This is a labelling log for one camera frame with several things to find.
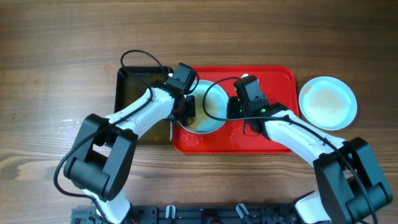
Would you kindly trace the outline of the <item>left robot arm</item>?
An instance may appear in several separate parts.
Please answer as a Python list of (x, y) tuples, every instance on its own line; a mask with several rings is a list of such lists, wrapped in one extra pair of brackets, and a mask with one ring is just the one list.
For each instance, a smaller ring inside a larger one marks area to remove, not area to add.
[(131, 204), (123, 187), (127, 181), (139, 138), (163, 119), (185, 121), (195, 113), (195, 100), (182, 91), (148, 89), (138, 100), (121, 111), (102, 118), (87, 116), (73, 147), (56, 171), (83, 190), (100, 220), (126, 223)]

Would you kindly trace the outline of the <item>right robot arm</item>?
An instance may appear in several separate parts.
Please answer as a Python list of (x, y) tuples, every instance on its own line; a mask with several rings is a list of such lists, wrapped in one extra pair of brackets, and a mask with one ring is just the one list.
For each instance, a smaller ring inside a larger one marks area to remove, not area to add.
[(302, 223), (360, 223), (392, 202), (391, 188), (364, 139), (331, 136), (265, 98), (243, 103), (234, 96), (227, 117), (244, 120), (253, 132), (289, 148), (313, 167), (318, 190), (294, 203)]

